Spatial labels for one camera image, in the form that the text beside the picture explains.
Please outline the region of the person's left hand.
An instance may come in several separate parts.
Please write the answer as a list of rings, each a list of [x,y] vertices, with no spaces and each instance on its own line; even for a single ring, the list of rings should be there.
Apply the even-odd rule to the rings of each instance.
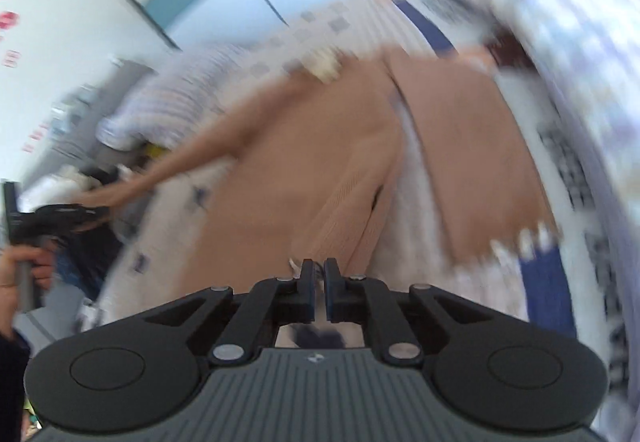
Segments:
[[[29,245],[9,246],[1,254],[1,289],[16,290],[26,279],[49,290],[53,283],[54,252]]]

